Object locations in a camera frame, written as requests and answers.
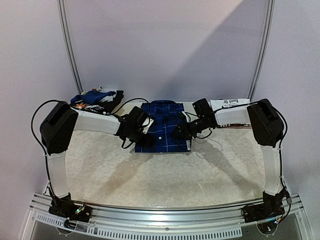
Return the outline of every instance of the pile of clothes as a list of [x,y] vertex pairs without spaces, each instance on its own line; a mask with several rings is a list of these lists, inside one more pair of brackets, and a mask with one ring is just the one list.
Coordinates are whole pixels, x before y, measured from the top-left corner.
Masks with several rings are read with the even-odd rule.
[[84,91],[74,96],[70,104],[96,113],[112,113],[124,98],[124,91],[99,86],[91,91]]

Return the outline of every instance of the wall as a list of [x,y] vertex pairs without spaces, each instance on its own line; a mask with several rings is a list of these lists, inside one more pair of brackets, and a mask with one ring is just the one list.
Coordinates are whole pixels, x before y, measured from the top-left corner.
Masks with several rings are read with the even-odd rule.
[[[0,31],[0,239],[17,240],[34,192],[47,182],[31,116],[45,100],[69,100],[76,88],[56,1],[2,1]],[[36,118],[36,132],[47,113]]]
[[320,1],[276,0],[255,100],[269,98],[288,121],[284,175],[320,239]]
[[267,0],[68,0],[83,88],[127,99],[247,97]]

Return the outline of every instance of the black joint cover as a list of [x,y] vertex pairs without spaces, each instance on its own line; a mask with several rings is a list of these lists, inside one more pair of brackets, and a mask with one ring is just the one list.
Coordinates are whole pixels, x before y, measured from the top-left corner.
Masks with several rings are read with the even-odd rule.
[[255,140],[262,146],[276,146],[282,139],[284,123],[268,99],[247,107]]
[[40,125],[41,141],[47,153],[59,154],[68,149],[78,113],[59,102]]

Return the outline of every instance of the plaid pattern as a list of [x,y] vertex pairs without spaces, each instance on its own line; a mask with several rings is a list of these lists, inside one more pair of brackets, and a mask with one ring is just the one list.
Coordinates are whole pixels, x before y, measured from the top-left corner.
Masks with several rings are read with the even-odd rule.
[[[146,113],[149,105],[143,103],[141,109]],[[182,103],[175,103],[170,100],[157,100],[150,103],[149,115],[154,119],[154,123],[148,130],[148,134],[153,135],[155,143],[151,147],[141,147],[135,144],[136,153],[177,153],[190,152],[191,141],[185,139],[175,139],[171,133],[176,126],[182,122],[178,113],[184,111]]]

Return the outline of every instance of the white label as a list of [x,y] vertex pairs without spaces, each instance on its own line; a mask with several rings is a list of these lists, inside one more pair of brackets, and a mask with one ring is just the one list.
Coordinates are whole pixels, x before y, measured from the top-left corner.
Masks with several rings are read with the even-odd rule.
[[223,99],[223,100],[210,100],[211,107],[213,110],[221,108],[230,108],[232,106],[249,104],[250,99],[247,98],[235,98],[235,99]]
[[185,143],[186,143],[186,149],[188,151],[191,151],[191,141],[190,140],[186,140]]

